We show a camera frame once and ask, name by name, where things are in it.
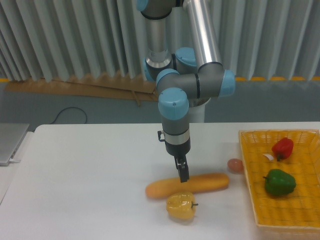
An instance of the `green bell pepper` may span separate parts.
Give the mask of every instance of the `green bell pepper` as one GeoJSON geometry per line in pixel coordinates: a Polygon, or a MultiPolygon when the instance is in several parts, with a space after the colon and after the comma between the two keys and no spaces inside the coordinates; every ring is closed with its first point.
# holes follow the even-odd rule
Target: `green bell pepper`
{"type": "Polygon", "coordinates": [[[280,169],[271,169],[263,178],[265,178],[265,190],[275,196],[290,194],[296,187],[295,178],[280,169]]]}

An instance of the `cardboard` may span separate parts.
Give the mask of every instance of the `cardboard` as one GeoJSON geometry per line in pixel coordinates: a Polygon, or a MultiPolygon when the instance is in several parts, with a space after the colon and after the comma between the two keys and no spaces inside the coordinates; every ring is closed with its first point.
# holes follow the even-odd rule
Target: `cardboard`
{"type": "MultiPolygon", "coordinates": [[[[54,78],[54,80],[64,82],[58,77],[54,78]]],[[[97,79],[95,79],[91,74],[86,74],[82,79],[78,79],[75,75],[71,75],[69,80],[66,82],[130,90],[148,94],[152,94],[156,90],[156,82],[145,81],[141,74],[135,78],[130,78],[128,74],[122,77],[120,71],[117,71],[114,77],[110,77],[106,72],[103,72],[97,79]]]]}
{"type": "MultiPolygon", "coordinates": [[[[127,80],[120,81],[119,86],[127,80]]],[[[135,90],[141,90],[141,86],[132,84],[135,90]]],[[[135,92],[134,90],[123,90],[111,87],[87,85],[81,83],[63,82],[60,80],[52,80],[46,82],[44,79],[33,81],[10,81],[6,87],[6,91],[26,92],[26,93],[42,93],[42,94],[57,94],[57,95],[76,95],[76,96],[91,96],[113,99],[128,99],[136,100],[138,105],[140,101],[158,101],[158,96],[155,92],[135,92]]]]}

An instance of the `pepper stem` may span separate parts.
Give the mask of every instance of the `pepper stem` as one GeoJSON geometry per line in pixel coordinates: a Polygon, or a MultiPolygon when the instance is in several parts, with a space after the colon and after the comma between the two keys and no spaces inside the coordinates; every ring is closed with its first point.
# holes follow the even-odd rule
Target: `pepper stem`
{"type": "Polygon", "coordinates": [[[199,205],[199,203],[194,203],[193,201],[191,202],[191,208],[193,209],[194,208],[194,206],[198,206],[199,205]]]}

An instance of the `red bell pepper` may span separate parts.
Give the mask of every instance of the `red bell pepper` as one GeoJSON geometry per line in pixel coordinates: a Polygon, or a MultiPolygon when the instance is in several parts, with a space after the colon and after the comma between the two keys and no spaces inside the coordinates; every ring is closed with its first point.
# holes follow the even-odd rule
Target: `red bell pepper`
{"type": "Polygon", "coordinates": [[[276,160],[279,162],[280,159],[287,159],[294,149],[294,142],[284,137],[278,141],[273,147],[272,152],[276,155],[276,160]]]}

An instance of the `blue joint cap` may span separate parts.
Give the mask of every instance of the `blue joint cap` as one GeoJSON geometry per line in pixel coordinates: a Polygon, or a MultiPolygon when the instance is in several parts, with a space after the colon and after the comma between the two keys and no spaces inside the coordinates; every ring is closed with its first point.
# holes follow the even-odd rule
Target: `blue joint cap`
{"type": "Polygon", "coordinates": [[[158,103],[159,112],[169,120],[179,120],[188,114],[187,94],[180,88],[170,87],[162,91],[158,103]]]}
{"type": "Polygon", "coordinates": [[[167,74],[179,74],[179,72],[177,70],[174,70],[172,68],[167,68],[165,70],[162,70],[158,76],[156,76],[156,86],[158,86],[159,81],[167,74]]]}
{"type": "Polygon", "coordinates": [[[148,68],[147,68],[147,63],[146,63],[146,58],[143,59],[143,70],[144,70],[144,75],[145,78],[148,81],[154,82],[155,80],[152,78],[152,76],[150,75],[148,68]]]}
{"type": "Polygon", "coordinates": [[[175,57],[178,61],[189,67],[196,67],[196,55],[195,51],[191,47],[181,47],[175,52],[175,57]]]}
{"type": "Polygon", "coordinates": [[[140,12],[144,11],[148,5],[149,0],[136,0],[136,9],[140,12]]]}
{"type": "Polygon", "coordinates": [[[236,78],[231,70],[225,70],[218,97],[232,95],[236,89],[236,78]]]}

